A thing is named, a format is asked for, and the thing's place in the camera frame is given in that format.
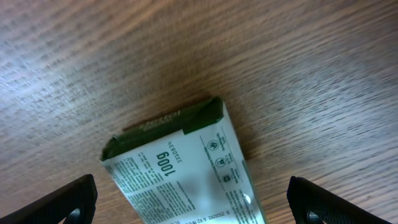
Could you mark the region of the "green white soap bar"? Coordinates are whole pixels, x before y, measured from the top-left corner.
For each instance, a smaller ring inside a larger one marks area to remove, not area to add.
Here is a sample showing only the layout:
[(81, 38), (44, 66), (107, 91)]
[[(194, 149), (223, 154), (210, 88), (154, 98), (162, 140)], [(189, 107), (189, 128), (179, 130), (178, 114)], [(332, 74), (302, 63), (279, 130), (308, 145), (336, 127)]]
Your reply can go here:
[(144, 223), (266, 222), (221, 98), (112, 137), (101, 162)]

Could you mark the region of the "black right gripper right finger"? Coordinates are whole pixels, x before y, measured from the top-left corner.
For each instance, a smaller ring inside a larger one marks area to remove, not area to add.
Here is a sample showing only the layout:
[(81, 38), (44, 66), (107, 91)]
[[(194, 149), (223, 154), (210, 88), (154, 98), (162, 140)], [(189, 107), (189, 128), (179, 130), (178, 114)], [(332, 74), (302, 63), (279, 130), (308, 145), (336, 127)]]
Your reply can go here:
[(287, 200), (296, 223), (386, 223), (303, 177), (290, 178)]

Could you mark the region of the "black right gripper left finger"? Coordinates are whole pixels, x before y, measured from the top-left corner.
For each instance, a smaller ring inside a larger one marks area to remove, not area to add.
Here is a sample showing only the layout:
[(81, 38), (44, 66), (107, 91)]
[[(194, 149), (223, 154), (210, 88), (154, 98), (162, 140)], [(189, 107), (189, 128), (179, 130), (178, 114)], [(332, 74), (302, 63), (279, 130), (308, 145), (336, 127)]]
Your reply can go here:
[(91, 224), (98, 192), (94, 177), (86, 174), (29, 205), (1, 218), (2, 224)]

